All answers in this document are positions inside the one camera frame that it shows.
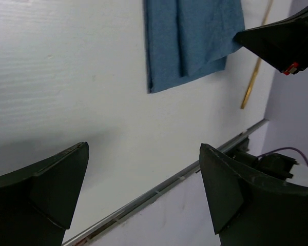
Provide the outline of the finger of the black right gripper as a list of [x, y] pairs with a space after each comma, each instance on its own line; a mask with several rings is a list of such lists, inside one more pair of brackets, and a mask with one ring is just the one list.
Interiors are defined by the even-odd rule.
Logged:
[[289, 18], [238, 32], [234, 41], [285, 75], [308, 68], [308, 6]]

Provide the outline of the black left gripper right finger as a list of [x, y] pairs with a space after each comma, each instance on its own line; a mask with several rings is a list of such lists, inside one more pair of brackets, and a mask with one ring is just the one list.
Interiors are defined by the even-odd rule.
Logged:
[[246, 166], [208, 144], [199, 164], [222, 245], [308, 245], [308, 187]]

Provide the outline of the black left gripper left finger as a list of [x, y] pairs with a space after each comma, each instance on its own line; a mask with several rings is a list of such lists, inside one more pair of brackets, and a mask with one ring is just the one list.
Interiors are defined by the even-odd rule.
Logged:
[[0, 176], [0, 245], [61, 245], [88, 166], [80, 142]]

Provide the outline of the blue cloth napkin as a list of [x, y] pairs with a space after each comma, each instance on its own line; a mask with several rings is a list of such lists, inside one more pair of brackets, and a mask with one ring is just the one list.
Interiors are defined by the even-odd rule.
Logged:
[[240, 0], [144, 1], [147, 91], [158, 93], [224, 70], [245, 29]]

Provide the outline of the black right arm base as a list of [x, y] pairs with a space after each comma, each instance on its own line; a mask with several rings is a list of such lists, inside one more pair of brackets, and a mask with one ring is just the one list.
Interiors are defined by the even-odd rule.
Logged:
[[226, 152], [226, 155], [237, 162], [256, 169], [274, 178], [287, 180], [293, 178], [291, 169], [297, 165], [295, 159], [278, 153], [265, 154], [257, 157], [249, 153], [249, 138], [242, 140], [239, 144]]

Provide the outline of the gold knife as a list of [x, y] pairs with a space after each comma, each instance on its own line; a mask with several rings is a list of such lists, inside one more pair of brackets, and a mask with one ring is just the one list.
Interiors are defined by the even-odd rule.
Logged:
[[[270, 14], [270, 11], [271, 11], [271, 8], [272, 8], [272, 5], [273, 5], [273, 2], [274, 2], [273, 0], [269, 0], [267, 2], [266, 11], [264, 13], [264, 17], [263, 17], [262, 22], [261, 22], [262, 26], [264, 26], [267, 22], [268, 16]], [[243, 98], [243, 101], [242, 101], [242, 104], [241, 104], [241, 107], [240, 107], [242, 110], [245, 109], [245, 107], [248, 103], [249, 97], [251, 95], [252, 89], [254, 87], [255, 80], [257, 78], [257, 75], [258, 75], [258, 72], [259, 72], [259, 69], [260, 69], [261, 62], [262, 62], [262, 59], [260, 57], [258, 57], [256, 64], [255, 64], [255, 67], [253, 69], [251, 78], [249, 80], [248, 86], [247, 86], [247, 91], [244, 95], [244, 98]]]

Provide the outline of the aluminium table edge rail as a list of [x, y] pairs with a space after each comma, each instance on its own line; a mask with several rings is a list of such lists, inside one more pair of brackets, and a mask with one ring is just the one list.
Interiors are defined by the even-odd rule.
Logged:
[[[228, 152], [230, 149], [234, 148], [234, 146], [238, 145], [241, 141], [246, 139], [250, 134], [255, 132], [257, 129], [262, 127], [264, 124], [268, 122], [267, 119], [263, 119], [259, 121], [258, 123], [254, 124], [250, 128], [248, 128], [246, 131], [242, 132], [241, 134], [237, 135], [233, 139], [229, 140], [228, 142], [224, 143], [223, 145], [218, 147], [218, 150], [220, 152]], [[159, 185], [155, 186], [148, 192], [144, 193], [143, 195], [139, 196], [138, 198], [134, 199], [127, 205], [121, 207], [114, 213], [108, 215], [101, 221], [97, 222], [96, 224], [92, 225], [88, 229], [84, 230], [83, 232], [79, 233], [72, 239], [68, 240], [67, 242], [63, 243], [63, 245], [76, 245], [85, 238], [87, 238], [90, 234], [96, 232], [96, 233], [101, 233], [104, 231], [106, 228], [111, 226], [114, 223], [117, 223], [119, 220], [121, 220], [123, 217], [126, 215], [130, 214], [132, 211], [135, 209], [145, 205], [148, 201], [151, 199], [159, 198], [161, 197], [164, 193], [167, 191], [171, 190], [174, 188], [176, 185], [180, 184], [191, 176], [193, 173], [197, 173], [200, 171], [200, 165], [199, 161], [196, 161], [192, 163], [190, 166], [186, 167], [182, 171], [178, 172], [174, 176], [170, 177], [169, 179], [165, 180], [164, 182], [160, 183]]]

